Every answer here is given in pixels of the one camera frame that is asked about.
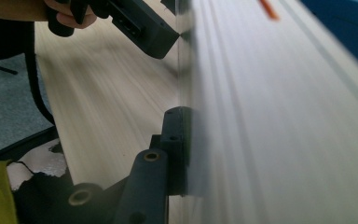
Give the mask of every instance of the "wooden floor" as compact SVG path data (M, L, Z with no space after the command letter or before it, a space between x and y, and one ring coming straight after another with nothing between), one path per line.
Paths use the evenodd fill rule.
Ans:
M165 6L150 6L175 26ZM127 176L164 112L179 105L177 46L153 59L107 19L68 38L38 23L36 54L74 182L107 188Z

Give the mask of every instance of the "blue wall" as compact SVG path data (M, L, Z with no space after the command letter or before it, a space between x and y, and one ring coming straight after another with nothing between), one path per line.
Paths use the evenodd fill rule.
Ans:
M358 0L301 0L358 59Z

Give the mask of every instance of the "finger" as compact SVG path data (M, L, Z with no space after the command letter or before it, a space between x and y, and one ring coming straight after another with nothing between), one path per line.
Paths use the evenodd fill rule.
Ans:
M72 16L71 9L69 8L69 4L58 3L55 0L45 0L45 3L48 7L59 11L65 15Z
M74 17L65 15L63 13L57 14L57 21L59 23L76 29L84 29L93 24L96 20L97 17L94 14L90 14L85 16L82 24L77 24Z
M88 6L87 11L86 11L86 15L91 15L91 14L94 14L94 12L92 11L91 7Z

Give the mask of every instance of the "white panel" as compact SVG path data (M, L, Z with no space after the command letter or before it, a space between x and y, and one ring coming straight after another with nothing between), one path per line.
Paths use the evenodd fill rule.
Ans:
M277 21L258 0L179 2L184 223L358 223L358 63L270 3Z

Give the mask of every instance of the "black mount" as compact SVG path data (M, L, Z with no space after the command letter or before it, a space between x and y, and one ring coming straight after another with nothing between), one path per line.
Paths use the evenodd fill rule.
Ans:
M88 6L99 18L106 19L111 16L112 23L127 38L145 54L156 59L164 58L179 37L179 34L142 0L56 1L62 4L70 3L71 12L79 24L83 22ZM71 36L74 33L74 28L62 25L57 21L57 11L48 7L47 15L48 28L52 33L63 37Z
M168 223L168 196L186 193L185 107L165 112L160 135L140 152L130 175L106 190L79 184L63 193L40 223Z

